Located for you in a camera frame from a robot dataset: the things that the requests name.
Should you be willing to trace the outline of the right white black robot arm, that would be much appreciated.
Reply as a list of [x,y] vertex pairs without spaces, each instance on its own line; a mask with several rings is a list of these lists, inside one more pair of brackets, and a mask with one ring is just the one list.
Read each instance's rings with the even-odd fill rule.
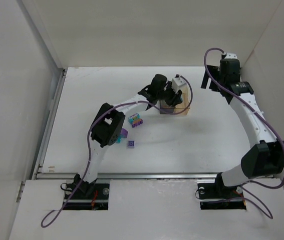
[[266,122],[251,85],[241,81],[236,54],[224,53],[219,66],[206,65],[205,69],[201,87],[221,93],[237,114],[250,145],[240,164],[219,173],[216,183],[234,187],[258,177],[284,174],[284,140]]

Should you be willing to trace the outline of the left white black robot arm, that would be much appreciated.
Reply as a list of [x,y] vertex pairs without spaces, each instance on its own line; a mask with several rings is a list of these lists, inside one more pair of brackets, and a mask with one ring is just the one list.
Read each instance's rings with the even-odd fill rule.
[[119,138],[124,120],[128,115],[156,108],[159,101],[175,107],[183,103],[182,94],[186,86],[188,81],[181,75],[168,80],[166,76],[156,74],[151,84],[129,100],[118,105],[104,103],[88,130],[88,160],[85,168],[74,176],[75,189],[86,196],[93,191],[104,154],[107,148]]

